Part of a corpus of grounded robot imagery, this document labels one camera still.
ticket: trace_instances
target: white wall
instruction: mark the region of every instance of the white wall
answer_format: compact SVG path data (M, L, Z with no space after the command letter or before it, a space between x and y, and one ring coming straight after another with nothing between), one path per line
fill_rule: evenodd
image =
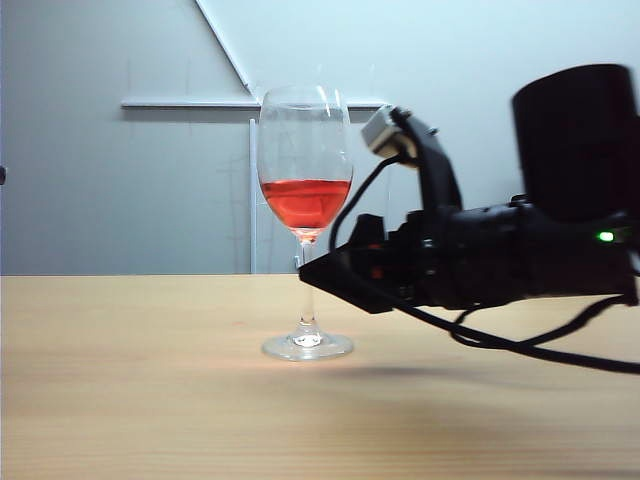
M521 192L517 89L577 64L640 68L637 0L208 5L260 91L325 83L437 125L467 207ZM4 0L2 22L5 273L247 271L251 115L119 108L246 98L192 0ZM356 183L375 162L359 126ZM360 211L395 228L416 193L399 168ZM259 266L290 269L293 237L260 208Z

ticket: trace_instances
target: wooden table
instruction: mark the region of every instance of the wooden table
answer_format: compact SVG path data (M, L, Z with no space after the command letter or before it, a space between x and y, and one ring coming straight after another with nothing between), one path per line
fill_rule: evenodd
M272 359L262 340L295 322L289 275L2 288L7 480L640 478L640 377L470 349L322 292L322 326L356 350ZM591 300L518 302L470 324L523 338ZM553 346L640 359L639 315L613 307Z

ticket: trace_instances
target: black cable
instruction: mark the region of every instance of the black cable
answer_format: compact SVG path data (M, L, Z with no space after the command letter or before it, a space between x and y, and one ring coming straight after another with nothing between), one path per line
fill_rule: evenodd
M369 185L371 185L376 177L380 175L380 172L382 172L382 170L387 168L389 165L393 165L394 163L402 161L403 158L403 155L396 155L395 157L383 160L378 164L373 172L371 172L369 176L365 178L364 182L362 182L362 185L360 185L358 190L356 190L356 193L353 195L351 200L349 200L349 202L344 206L344 208L340 211L335 221L333 222L333 226L331 227L331 234L329 236L329 251L333 252L336 249L336 239L338 237L338 230L340 229L340 225L342 225L342 222L347 217L347 215L351 213L351 210L353 210L353 207L356 206L356 203L358 203L365 190L369 188Z
M578 314L573 320L569 323L562 325L561 327L555 328L549 332L536 335L535 337L528 338L526 340L520 340L518 343L525 345L539 345L541 343L550 342L551 340L556 340L561 337L565 337L570 333L576 332L580 330L582 327L586 326L589 323L589 320L600 315L604 310L611 307L612 305L625 304L628 303L628 298L626 295L618 295L616 297L609 297L603 300L599 300L587 308L585 308L580 314ZM461 325L466 317L468 317L473 312L477 312L485 307L479 306L473 309L469 309L463 312L458 318L454 320L453 323L456 325ZM453 338L456 342L466 345L468 347L475 348L496 348L494 345L487 345L483 342L477 342L475 340L470 340L465 338L464 336L459 335L456 332L450 332L451 338Z
M371 182L373 182L373 180L380 174L380 172L384 168L400 160L401 160L401 156L397 156L397 157L386 159L380 164L378 164L375 170L366 178L366 180L357 190L353 198L349 201L349 203L345 206L345 208L340 212L340 214L336 218L336 221L334 222L331 228L331 235L329 237L329 251L331 253L334 253L336 250L336 238L338 236L338 230L340 228L340 225L344 221L345 217L349 214L349 212L351 212L353 207L356 205L356 203L358 202L358 200L360 199L364 191L369 187ZM547 360L547 361L563 363L567 365L576 365L581 367L593 368L596 370L605 370L605 371L618 372L618 373L631 373L636 375L640 374L640 363L625 362L621 360L612 360L608 358L594 357L590 355L582 355L578 353L562 352L558 350L540 348L532 344L528 344L524 342L516 342L516 341L509 340L507 338L503 338L497 335L492 335L486 332L465 327L464 325L461 324L462 322L460 322L460 324L456 324L455 322L450 322L443 318L424 312L414 307L413 305L409 304L408 302L402 300L401 298L395 295L392 295L385 290L382 290L373 282L367 281L364 278L360 277L359 275L356 275L343 262L340 262L334 259L334 264L337 268L342 270L342 272L345 275L347 275L351 281L358 284L360 288L372 291L379 297L386 300L391 307L396 308L397 310L400 310L408 315L411 315L412 317L415 317L418 320L428 323L429 325L440 328L449 333L453 333L460 338L464 338L466 341L479 342L481 345L484 346L484 348L490 347L490 348L508 350L510 352L519 353L521 355L537 358L540 360ZM595 315L597 315L601 311L601 310L600 311L597 311L597 310L598 310L597 308L594 308L593 310L589 310L589 311L596 311ZM470 314L472 311L475 311L475 310L472 309L467 313L467 315ZM461 316L462 320L464 320L465 317L466 315L463 314L463 316ZM529 339L529 340L539 339L539 337L540 336L533 337L532 339Z

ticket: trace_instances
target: red liquid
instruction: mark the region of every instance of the red liquid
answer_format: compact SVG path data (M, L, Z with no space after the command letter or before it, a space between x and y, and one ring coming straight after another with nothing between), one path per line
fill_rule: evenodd
M346 180L276 180L263 183L262 192L282 223L315 237L338 213L350 186Z

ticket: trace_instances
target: wine glass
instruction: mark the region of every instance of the wine glass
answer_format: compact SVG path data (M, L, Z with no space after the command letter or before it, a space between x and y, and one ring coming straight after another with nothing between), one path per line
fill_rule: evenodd
M337 90L291 86L264 97L258 127L258 179L271 210L300 242L300 265L344 203L353 176L346 154L349 113ZM353 350L342 335L318 327L313 291L305 285L300 320L288 335L271 338L262 350L287 360L336 357Z

